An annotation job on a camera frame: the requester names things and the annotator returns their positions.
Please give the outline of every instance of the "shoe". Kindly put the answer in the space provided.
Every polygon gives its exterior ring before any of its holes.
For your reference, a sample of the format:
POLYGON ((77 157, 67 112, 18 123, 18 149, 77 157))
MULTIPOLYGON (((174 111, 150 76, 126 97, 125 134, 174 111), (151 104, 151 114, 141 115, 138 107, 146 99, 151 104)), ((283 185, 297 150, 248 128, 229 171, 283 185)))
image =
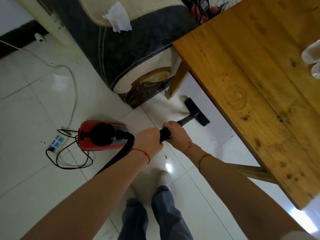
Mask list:
POLYGON ((162 185, 167 186, 170 190, 170 187, 171 187, 170 175, 167 171, 164 171, 164 170, 159 173, 157 188, 162 185))
POLYGON ((123 195, 124 199, 128 202, 131 199, 136 199, 137 198, 137 192, 132 186, 132 184, 129 185, 127 188, 127 191, 123 195))

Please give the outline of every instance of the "air vent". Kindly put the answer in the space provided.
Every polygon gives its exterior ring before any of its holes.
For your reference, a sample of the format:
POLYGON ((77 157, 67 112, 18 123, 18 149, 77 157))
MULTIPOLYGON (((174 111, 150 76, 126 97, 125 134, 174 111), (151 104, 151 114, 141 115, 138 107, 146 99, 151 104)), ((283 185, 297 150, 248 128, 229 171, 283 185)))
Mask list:
POLYGON ((47 12, 47 14, 49 14, 49 16, 52 15, 54 10, 51 7, 51 5, 47 2, 47 0, 36 0, 36 1, 42 6, 42 8, 47 12))

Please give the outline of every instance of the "black vacuum hose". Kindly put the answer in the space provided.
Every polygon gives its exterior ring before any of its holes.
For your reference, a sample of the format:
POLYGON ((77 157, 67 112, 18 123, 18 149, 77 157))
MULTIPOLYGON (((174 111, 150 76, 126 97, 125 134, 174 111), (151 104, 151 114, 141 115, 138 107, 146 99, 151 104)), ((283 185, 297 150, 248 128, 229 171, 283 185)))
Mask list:
POLYGON ((127 139, 127 143, 106 165, 104 165, 104 167, 102 169, 100 169, 99 172, 97 172, 97 174, 101 173, 103 170, 110 167, 111 165, 113 165, 114 163, 119 161, 121 158, 125 157, 134 146, 134 135, 133 134, 131 134, 129 132, 123 132, 122 130, 117 130, 115 136, 116 136, 117 140, 127 139))

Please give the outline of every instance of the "pant leg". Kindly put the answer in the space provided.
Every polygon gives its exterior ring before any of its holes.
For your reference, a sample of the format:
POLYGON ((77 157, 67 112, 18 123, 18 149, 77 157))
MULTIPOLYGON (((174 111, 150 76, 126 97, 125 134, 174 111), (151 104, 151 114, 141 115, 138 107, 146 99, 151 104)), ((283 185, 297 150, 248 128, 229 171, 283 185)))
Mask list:
POLYGON ((130 199, 122 214, 122 229, 118 240, 146 240, 148 215, 137 199, 130 199))
POLYGON ((152 197, 151 207, 160 227, 161 240, 193 240, 167 186, 158 187, 152 197))

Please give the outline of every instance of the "red vacuum cleaner body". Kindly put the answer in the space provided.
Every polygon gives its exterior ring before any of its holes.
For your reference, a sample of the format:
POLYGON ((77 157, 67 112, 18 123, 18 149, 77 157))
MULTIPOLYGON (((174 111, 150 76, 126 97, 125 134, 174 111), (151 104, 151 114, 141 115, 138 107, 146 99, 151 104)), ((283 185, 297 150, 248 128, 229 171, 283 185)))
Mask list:
POLYGON ((101 151, 123 147, 127 140, 116 139, 116 131, 128 132, 124 123, 88 120, 78 130, 78 144, 83 151, 101 151))

